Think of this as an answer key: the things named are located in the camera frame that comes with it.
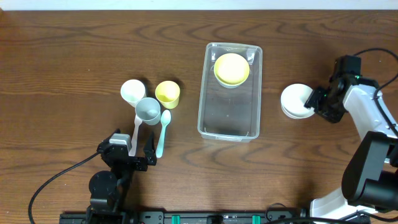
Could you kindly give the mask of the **grey bowl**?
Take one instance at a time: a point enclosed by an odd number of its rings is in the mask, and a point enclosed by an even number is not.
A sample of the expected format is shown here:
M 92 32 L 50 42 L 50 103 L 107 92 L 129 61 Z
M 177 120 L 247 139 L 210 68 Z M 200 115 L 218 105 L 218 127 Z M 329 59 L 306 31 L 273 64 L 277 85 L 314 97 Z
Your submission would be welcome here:
M 249 77 L 245 73 L 217 73 L 215 78 L 218 83 L 225 88 L 237 88 L 242 85 Z

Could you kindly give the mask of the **yellow bowl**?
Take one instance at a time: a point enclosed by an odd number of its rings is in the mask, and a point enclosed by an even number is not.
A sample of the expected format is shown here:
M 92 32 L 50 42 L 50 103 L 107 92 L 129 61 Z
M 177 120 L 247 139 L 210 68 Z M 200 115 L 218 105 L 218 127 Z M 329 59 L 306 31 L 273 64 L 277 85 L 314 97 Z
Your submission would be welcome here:
M 220 56 L 214 64 L 214 74 L 217 73 L 250 73 L 248 61 L 241 55 L 228 53 Z

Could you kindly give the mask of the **yellow cup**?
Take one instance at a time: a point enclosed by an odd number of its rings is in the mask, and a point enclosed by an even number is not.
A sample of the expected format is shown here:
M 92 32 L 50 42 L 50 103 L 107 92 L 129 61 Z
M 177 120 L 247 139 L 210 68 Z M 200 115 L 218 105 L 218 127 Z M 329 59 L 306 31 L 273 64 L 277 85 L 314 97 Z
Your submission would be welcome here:
M 179 103 L 180 87 L 173 81 L 164 81 L 157 85 L 155 96 L 166 109 L 174 109 Z

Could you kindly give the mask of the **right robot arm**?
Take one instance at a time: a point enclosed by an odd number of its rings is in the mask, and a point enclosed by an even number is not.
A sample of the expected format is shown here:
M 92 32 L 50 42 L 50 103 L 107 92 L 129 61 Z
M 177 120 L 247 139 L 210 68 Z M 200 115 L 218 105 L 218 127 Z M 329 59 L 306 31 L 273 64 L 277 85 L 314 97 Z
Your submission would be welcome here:
M 327 89 L 313 90 L 305 107 L 331 123 L 349 113 L 361 139 L 341 187 L 313 200 L 310 216 L 342 219 L 356 212 L 397 210 L 397 173 L 383 169 L 385 163 L 397 166 L 397 130 L 378 83 L 356 75 L 336 78 Z

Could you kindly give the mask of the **white bowl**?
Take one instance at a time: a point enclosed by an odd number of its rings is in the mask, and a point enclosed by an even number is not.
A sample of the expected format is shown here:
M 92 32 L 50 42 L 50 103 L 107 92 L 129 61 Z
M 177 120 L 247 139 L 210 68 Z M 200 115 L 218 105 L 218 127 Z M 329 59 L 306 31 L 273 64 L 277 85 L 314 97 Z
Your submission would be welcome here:
M 280 96 L 281 108 L 285 115 L 292 119 L 304 119 L 313 116 L 315 114 L 314 109 L 304 107 L 312 91 L 312 88 L 301 83 L 287 86 Z

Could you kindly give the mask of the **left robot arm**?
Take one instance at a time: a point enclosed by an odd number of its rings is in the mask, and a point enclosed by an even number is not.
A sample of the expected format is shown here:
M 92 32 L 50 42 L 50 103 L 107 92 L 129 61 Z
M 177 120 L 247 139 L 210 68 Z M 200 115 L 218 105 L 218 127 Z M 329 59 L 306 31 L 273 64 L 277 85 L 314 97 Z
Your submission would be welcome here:
M 133 210 L 123 209 L 124 201 L 135 171 L 147 171 L 155 166 L 154 133 L 144 146 L 144 157 L 130 156 L 131 137 L 119 129 L 103 140 L 96 152 L 110 170 L 97 172 L 89 182 L 90 206 L 87 208 L 87 223 L 138 223 L 139 216 Z

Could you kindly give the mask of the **white cup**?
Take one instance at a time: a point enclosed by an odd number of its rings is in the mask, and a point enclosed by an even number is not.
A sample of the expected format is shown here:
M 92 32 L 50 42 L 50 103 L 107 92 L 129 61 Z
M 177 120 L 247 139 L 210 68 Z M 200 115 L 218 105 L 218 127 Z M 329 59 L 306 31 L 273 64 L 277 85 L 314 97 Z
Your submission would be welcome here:
M 121 86 L 121 97 L 134 108 L 137 103 L 145 98 L 146 87 L 140 80 L 128 80 Z

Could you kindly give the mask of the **grey cup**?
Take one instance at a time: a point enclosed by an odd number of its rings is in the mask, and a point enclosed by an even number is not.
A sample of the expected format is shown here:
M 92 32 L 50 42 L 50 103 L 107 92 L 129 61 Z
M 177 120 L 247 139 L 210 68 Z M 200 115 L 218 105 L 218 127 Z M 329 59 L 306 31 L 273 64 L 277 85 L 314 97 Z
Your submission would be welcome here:
M 161 110 L 159 102 L 150 97 L 138 101 L 136 115 L 146 124 L 154 126 L 160 121 Z

